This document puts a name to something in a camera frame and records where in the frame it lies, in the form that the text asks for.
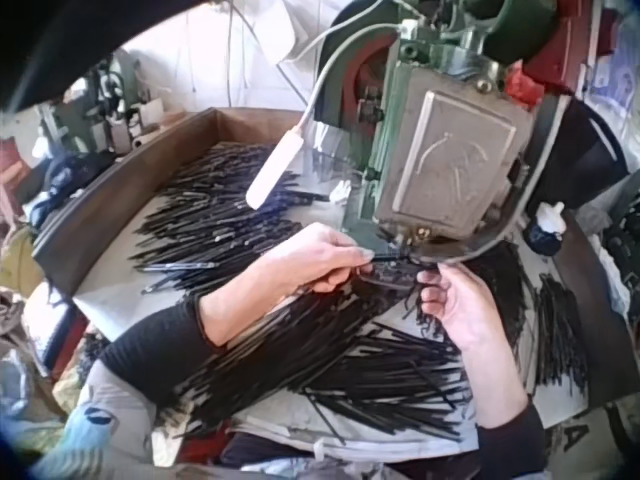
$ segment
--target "green machine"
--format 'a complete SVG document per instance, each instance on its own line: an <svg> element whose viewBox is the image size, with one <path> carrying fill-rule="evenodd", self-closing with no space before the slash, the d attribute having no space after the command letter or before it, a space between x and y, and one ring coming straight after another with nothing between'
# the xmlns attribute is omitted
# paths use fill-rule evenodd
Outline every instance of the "green machine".
<svg viewBox="0 0 640 480"><path fill-rule="evenodd" d="M354 2L336 23L372 3ZM364 243L382 231L422 261L480 255L520 217L567 105L547 95L530 108L505 94L507 67L553 31L555 0L377 3L330 36L320 59L350 43L315 110L351 133L362 172L343 227Z"/></svg>

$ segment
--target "metal plate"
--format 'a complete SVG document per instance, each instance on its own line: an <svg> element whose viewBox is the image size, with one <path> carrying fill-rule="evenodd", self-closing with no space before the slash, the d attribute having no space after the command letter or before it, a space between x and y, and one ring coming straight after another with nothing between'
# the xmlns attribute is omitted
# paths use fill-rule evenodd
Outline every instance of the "metal plate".
<svg viewBox="0 0 640 480"><path fill-rule="evenodd" d="M376 218L468 237L504 187L533 116L422 68L412 73L406 107Z"/></svg>

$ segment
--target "right hand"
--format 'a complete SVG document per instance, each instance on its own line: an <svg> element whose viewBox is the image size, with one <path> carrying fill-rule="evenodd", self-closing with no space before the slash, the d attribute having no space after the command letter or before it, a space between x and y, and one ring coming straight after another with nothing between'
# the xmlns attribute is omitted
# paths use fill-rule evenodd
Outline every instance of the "right hand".
<svg viewBox="0 0 640 480"><path fill-rule="evenodd" d="M487 285L464 265L439 264L423 271L418 282L422 311L437 317L449 337L465 353L495 342L506 342L498 308Z"/></svg>
<svg viewBox="0 0 640 480"><path fill-rule="evenodd" d="M303 286L315 292L332 292L356 268L370 270L373 255L348 235L313 223L269 250L261 260L271 266L269 281L285 285L288 295Z"/></svg>
<svg viewBox="0 0 640 480"><path fill-rule="evenodd" d="M505 425L527 408L528 398L496 302L487 285L465 266L438 267L439 272L418 274L418 281L428 284L420 292L422 311L439 318L460 349L478 425Z"/></svg>

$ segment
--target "white cable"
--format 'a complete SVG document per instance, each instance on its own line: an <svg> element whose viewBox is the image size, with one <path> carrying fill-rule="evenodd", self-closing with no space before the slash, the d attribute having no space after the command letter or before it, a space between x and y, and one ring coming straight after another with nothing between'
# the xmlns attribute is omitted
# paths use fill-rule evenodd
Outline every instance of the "white cable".
<svg viewBox="0 0 640 480"><path fill-rule="evenodd" d="M397 25L395 23L378 23L376 25L369 25L368 27L365 27L362 30L359 30L353 35L351 35L344 42L342 42L342 44L338 48L336 48L336 50L333 52L331 57L329 57L329 60L327 60L327 63L325 63L322 69L322 72L320 72L320 75L318 75L316 84L314 85L313 91L311 92L311 96L309 97L309 101L308 101L309 103L307 105L307 108L302 114L302 118L300 118L300 121L298 122L298 125L296 125L296 128L298 128L299 130L302 130L305 124L311 118L311 113L313 112L313 108L316 104L316 101L318 100L318 96L320 95L320 90L322 89L322 86L325 80L329 76L329 72L331 71L331 68L338 61L338 59L345 52L345 50L353 42L365 36L366 34L373 32L375 30L382 30L382 29L393 29L398 31L400 29L400 25Z"/></svg>
<svg viewBox="0 0 640 480"><path fill-rule="evenodd" d="M350 19L345 20L344 22L339 23L338 25L334 25L329 30L326 30L326 31L322 32L320 35L318 35L316 38L314 38L313 41L309 45L307 45L295 58L287 59L285 61L286 62L297 62L302 57L304 57L307 53L309 53L311 50L313 50L318 45L318 43L320 43L326 37L328 37L329 35L331 35L334 32L337 32L338 30L343 29L344 27L347 27L347 26L351 25L354 22L357 22L362 17L365 17L365 16L369 15L376 8L378 8L378 6L382 4L382 2L384 2L384 0L378 0L376 3L371 5L369 8L363 10L359 14L354 15Z"/></svg>

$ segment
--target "fabric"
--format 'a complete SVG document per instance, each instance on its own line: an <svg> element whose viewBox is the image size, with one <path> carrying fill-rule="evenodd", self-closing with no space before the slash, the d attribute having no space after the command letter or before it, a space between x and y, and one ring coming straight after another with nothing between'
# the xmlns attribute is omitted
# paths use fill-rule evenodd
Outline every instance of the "fabric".
<svg viewBox="0 0 640 480"><path fill-rule="evenodd" d="M482 478L514 478L541 472L547 465L544 428L531 403L506 425L478 427L478 448Z"/></svg>
<svg viewBox="0 0 640 480"><path fill-rule="evenodd" d="M202 330L197 300L190 298L138 322L101 359L117 377L163 405L171 390L217 351Z"/></svg>

